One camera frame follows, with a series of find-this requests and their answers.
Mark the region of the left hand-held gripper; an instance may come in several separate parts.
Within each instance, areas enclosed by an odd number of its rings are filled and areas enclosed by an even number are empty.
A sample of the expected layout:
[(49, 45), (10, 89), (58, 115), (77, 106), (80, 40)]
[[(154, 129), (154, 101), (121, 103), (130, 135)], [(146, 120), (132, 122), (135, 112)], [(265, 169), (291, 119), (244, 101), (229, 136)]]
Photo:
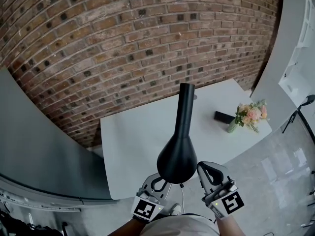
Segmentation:
[(151, 222), (164, 209), (167, 204), (166, 198), (172, 184), (165, 181), (163, 185), (160, 185), (159, 182), (162, 180), (159, 173), (155, 173), (146, 178), (142, 188), (156, 196), (159, 200), (159, 204), (135, 196), (132, 205), (132, 215), (134, 217)]

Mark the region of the grey metal cabinet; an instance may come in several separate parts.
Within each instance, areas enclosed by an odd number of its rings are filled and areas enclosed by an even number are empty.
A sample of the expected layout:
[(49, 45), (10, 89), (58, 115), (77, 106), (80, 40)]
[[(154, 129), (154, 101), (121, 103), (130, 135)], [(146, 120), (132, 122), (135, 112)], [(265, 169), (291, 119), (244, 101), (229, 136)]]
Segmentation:
[(104, 160), (53, 124), (0, 69), (0, 189), (41, 203), (110, 202)]

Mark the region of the person's right forearm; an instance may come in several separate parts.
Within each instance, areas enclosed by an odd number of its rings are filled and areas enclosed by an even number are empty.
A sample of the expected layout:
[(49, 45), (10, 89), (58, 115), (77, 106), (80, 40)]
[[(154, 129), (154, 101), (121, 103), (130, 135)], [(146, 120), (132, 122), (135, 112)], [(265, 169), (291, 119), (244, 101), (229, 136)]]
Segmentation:
[(216, 218), (220, 236), (244, 236), (243, 231), (233, 216), (223, 219)]

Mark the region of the person's light shirt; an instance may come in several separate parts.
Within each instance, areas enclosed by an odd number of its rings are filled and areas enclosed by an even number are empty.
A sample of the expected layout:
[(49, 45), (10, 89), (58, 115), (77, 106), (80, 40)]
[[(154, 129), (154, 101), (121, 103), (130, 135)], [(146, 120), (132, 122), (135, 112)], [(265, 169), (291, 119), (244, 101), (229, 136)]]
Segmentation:
[(220, 236), (218, 228), (198, 215), (175, 215), (149, 223), (140, 236)]

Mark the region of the white shelf cabinet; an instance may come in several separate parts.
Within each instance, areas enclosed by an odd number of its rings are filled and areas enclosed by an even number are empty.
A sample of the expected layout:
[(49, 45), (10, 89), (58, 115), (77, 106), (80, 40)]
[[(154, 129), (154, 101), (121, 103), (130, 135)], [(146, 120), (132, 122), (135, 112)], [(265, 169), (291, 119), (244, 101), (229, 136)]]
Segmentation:
[(283, 75), (279, 85), (299, 106), (311, 91), (302, 69), (306, 52), (315, 40), (315, 5), (312, 0), (283, 0), (278, 37), (283, 55)]

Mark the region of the person's white shoe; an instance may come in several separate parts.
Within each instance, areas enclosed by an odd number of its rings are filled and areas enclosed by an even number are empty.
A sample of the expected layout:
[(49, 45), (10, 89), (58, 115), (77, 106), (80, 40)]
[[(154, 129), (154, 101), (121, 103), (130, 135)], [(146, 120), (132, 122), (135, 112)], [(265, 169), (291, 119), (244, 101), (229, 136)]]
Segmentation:
[(181, 214), (183, 214), (183, 207), (182, 207), (182, 205), (179, 204), (179, 203), (174, 204), (173, 207), (170, 210), (170, 215), (178, 216), (178, 215), (181, 215)]

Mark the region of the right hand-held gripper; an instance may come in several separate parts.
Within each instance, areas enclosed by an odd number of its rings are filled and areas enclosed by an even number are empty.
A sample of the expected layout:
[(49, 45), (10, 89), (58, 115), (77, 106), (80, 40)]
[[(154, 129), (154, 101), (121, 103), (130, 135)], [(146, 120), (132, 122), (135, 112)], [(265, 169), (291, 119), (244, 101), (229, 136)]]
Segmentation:
[(238, 190), (228, 193), (221, 198), (219, 198), (217, 193), (223, 186), (214, 191), (214, 185), (225, 184), (229, 181), (229, 171), (225, 166), (214, 162), (202, 161), (197, 164), (197, 173), (201, 187), (205, 191), (205, 197), (202, 198), (202, 201), (217, 218), (229, 217), (244, 206)]

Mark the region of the pale green vase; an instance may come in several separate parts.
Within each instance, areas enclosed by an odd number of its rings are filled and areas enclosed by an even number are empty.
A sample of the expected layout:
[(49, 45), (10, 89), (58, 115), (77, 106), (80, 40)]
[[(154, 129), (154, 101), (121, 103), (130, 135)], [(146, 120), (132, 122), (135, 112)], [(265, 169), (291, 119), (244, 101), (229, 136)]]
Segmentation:
[(228, 126), (227, 128), (227, 132), (228, 133), (233, 133), (235, 131), (235, 129), (238, 127), (238, 122), (236, 121), (236, 119), (234, 119)]

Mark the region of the black rectangular box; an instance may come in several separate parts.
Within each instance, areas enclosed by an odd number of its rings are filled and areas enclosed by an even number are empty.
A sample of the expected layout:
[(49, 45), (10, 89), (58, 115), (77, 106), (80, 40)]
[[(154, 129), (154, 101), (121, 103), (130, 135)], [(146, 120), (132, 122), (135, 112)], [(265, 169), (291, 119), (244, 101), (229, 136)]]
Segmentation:
[(214, 120), (217, 120), (225, 124), (230, 124), (235, 120), (235, 117), (219, 111), (215, 111)]

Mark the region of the person's left forearm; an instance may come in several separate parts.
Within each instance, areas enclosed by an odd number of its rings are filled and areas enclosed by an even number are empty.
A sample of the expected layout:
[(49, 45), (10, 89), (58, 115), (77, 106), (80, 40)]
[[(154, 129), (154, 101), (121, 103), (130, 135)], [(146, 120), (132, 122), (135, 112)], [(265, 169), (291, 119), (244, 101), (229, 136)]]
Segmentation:
[(133, 217), (108, 236), (140, 236), (142, 230), (147, 224), (147, 221), (139, 219), (138, 217)]

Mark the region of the pink flower bouquet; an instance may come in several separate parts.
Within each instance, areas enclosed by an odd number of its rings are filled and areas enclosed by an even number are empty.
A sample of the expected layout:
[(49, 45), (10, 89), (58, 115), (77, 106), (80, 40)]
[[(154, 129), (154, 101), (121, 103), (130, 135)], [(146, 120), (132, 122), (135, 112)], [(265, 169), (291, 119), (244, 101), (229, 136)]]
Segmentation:
[(259, 100), (250, 104), (239, 104), (235, 113), (234, 122), (236, 125), (246, 127), (249, 130), (259, 133), (258, 124), (268, 120), (266, 101)]

